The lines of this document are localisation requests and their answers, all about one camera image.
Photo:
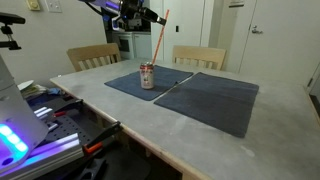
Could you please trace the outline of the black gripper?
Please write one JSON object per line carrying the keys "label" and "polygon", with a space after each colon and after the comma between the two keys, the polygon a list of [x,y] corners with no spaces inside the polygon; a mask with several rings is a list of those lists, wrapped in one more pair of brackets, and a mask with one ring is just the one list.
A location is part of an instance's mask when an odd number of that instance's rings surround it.
{"label": "black gripper", "polygon": [[133,19],[137,14],[142,13],[146,20],[165,26],[167,20],[149,8],[143,7],[143,3],[144,0],[121,0],[120,16],[125,19]]}

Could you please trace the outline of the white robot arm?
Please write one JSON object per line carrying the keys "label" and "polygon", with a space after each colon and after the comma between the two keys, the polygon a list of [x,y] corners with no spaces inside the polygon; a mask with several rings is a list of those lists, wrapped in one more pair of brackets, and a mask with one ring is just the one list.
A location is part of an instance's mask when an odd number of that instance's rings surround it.
{"label": "white robot arm", "polygon": [[119,29],[119,23],[124,19],[134,19],[136,16],[161,25],[165,25],[167,20],[160,17],[157,13],[151,9],[144,7],[144,0],[80,0],[87,4],[91,9],[101,14],[94,5],[101,7],[102,9],[113,13],[112,28],[114,30]]}

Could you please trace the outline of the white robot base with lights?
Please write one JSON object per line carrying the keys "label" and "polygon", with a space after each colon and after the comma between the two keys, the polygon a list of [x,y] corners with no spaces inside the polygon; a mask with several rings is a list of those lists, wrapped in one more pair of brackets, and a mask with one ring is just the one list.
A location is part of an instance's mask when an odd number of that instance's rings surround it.
{"label": "white robot base with lights", "polygon": [[0,56],[0,173],[22,164],[47,133]]}

